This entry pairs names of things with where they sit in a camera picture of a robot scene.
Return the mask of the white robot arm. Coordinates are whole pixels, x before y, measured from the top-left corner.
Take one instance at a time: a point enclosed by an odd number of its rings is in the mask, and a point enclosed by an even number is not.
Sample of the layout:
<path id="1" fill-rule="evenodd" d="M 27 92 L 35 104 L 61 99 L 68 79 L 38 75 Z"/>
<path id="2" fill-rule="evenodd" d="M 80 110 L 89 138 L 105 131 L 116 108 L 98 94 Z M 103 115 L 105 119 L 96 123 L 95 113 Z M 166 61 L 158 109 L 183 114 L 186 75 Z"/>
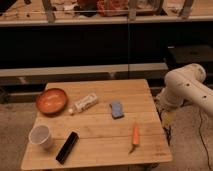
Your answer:
<path id="1" fill-rule="evenodd" d="M 174 110 L 188 100 L 213 118 L 213 89 L 203 84 L 206 71 L 196 63 L 169 71 L 165 77 L 165 87 L 156 96 L 157 109 L 162 126 L 168 128 L 174 118 Z"/>

